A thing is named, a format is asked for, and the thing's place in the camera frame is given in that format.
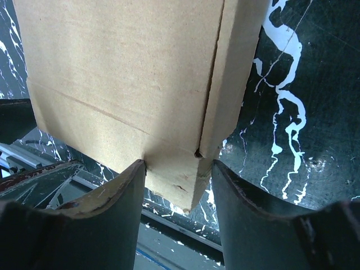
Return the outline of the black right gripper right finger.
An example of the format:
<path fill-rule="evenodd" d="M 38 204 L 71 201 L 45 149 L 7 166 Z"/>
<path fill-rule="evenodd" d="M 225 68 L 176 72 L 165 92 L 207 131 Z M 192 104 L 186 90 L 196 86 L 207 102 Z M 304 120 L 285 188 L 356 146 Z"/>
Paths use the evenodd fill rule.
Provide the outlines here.
<path fill-rule="evenodd" d="M 214 160 L 211 178 L 227 269 L 358 269 L 359 203 L 310 210 Z"/>

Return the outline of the brown cardboard box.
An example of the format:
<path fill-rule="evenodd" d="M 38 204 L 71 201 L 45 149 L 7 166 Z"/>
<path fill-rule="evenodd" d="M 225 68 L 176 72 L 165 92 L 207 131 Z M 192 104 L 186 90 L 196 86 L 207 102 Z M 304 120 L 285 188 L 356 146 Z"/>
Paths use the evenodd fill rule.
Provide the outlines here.
<path fill-rule="evenodd" d="M 185 212 L 236 128 L 269 1 L 14 1 L 38 128 Z"/>

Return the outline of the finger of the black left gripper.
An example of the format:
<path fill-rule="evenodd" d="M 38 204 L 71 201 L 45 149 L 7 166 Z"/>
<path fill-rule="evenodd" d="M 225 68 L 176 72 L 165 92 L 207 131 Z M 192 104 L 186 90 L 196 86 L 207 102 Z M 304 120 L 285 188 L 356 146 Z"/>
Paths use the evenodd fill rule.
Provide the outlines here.
<path fill-rule="evenodd" d="M 29 98 L 1 99 L 1 143 L 22 139 L 36 126 Z"/>

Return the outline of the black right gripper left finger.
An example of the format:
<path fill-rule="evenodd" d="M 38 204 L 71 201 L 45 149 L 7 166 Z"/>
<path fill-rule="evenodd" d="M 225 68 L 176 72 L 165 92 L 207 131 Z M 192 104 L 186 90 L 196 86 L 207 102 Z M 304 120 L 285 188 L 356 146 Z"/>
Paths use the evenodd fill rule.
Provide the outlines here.
<path fill-rule="evenodd" d="M 54 206 L 82 170 L 57 163 L 1 180 L 2 269 L 132 269 L 146 165 L 134 161 L 114 179 Z"/>

